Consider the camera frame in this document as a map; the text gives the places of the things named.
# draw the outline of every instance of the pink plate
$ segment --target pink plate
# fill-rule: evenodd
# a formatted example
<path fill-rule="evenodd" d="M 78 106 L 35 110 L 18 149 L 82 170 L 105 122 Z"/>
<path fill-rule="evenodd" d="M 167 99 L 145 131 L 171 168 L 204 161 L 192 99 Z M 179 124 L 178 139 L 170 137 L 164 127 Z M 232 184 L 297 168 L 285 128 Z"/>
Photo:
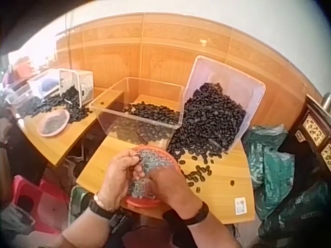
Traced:
<path fill-rule="evenodd" d="M 44 130 L 44 127 L 45 127 L 45 124 L 47 123 L 47 121 L 53 117 L 53 116 L 56 116 L 56 115 L 59 115 L 61 113 L 65 113 L 66 114 L 66 120 L 65 122 L 62 124 L 61 127 L 59 127 L 56 131 L 52 132 L 52 133 L 48 133 L 48 134 L 44 134 L 43 133 L 43 130 Z M 38 126 L 37 126 L 37 133 L 40 135 L 40 136 L 43 136 L 43 137 L 52 137 L 52 136 L 55 136 L 59 133 L 61 133 L 66 125 L 68 124 L 68 121 L 69 121 L 69 118 L 70 118 L 70 114 L 67 110 L 54 110 L 48 114 L 46 114 L 41 120 L 40 122 L 38 123 Z"/>

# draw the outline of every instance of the plate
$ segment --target plate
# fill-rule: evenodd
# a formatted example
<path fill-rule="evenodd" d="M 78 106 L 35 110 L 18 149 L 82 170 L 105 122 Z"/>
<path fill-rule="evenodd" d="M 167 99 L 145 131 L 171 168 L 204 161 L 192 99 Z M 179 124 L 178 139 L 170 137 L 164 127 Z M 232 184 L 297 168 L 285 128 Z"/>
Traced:
<path fill-rule="evenodd" d="M 45 126 L 47 124 L 47 122 L 51 119 L 51 118 L 54 118 L 55 116 L 59 116 L 61 114 L 64 114 L 65 115 L 65 120 L 63 122 L 63 124 L 58 128 L 56 129 L 55 131 L 51 132 L 51 133 L 43 133 L 43 130 L 45 129 Z M 40 135 L 40 136 L 43 136 L 43 137 L 52 137 L 52 136 L 56 136 L 57 134 L 61 133 L 66 125 L 68 124 L 68 121 L 69 121 L 69 118 L 70 118 L 70 114 L 67 110 L 54 110 L 50 113 L 47 113 L 41 120 L 40 122 L 38 123 L 38 126 L 37 126 L 37 133 Z"/>

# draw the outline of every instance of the wristwatch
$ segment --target wristwatch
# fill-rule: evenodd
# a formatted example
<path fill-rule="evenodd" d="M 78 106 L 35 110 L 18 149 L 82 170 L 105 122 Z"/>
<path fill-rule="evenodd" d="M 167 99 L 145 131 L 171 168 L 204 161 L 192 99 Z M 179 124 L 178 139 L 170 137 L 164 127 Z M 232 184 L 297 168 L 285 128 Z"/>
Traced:
<path fill-rule="evenodd" d="M 197 223 L 202 222 L 205 218 L 207 218 L 207 215 L 209 214 L 209 207 L 208 205 L 203 201 L 202 207 L 199 209 L 197 214 L 187 220 L 183 220 L 187 226 L 191 226 Z"/>
<path fill-rule="evenodd" d="M 90 210 L 100 217 L 110 220 L 115 212 L 112 209 L 106 209 L 103 203 L 99 200 L 98 195 L 95 194 L 89 202 Z"/>

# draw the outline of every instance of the chair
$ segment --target chair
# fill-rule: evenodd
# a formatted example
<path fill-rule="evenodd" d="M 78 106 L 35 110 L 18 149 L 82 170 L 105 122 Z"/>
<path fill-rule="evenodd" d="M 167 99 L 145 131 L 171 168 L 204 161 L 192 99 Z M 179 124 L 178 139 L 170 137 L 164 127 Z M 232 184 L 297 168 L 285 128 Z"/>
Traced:
<path fill-rule="evenodd" d="M 35 230 L 48 234 L 59 234 L 67 226 L 68 208 L 60 189 L 42 180 L 41 186 L 36 186 L 16 175 L 13 180 L 13 200 L 17 205 L 20 197 L 27 196 L 33 201 L 29 211 L 35 219 Z"/>

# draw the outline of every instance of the green plastic bag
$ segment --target green plastic bag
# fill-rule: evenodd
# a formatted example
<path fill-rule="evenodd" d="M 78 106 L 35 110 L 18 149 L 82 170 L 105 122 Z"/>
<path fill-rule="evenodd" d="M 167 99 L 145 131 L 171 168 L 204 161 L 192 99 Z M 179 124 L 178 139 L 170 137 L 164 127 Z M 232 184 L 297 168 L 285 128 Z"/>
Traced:
<path fill-rule="evenodd" d="M 253 126 L 246 132 L 243 144 L 257 141 L 264 146 L 277 150 L 287 134 L 288 132 L 283 124 L 276 127 Z"/>
<path fill-rule="evenodd" d="M 308 190 L 289 200 L 280 212 L 275 211 L 262 222 L 259 236 L 263 239 L 291 237 L 317 219 L 331 204 L 331 192 L 327 183 L 318 181 Z"/>
<path fill-rule="evenodd" d="M 255 190 L 255 210 L 265 220 L 293 186 L 294 155 L 264 148 L 264 184 Z"/>
<path fill-rule="evenodd" d="M 270 147 L 277 150 L 286 135 L 287 131 L 284 125 L 277 127 L 254 126 L 245 133 L 243 145 L 254 189 L 257 189 L 264 182 L 264 149 Z"/>

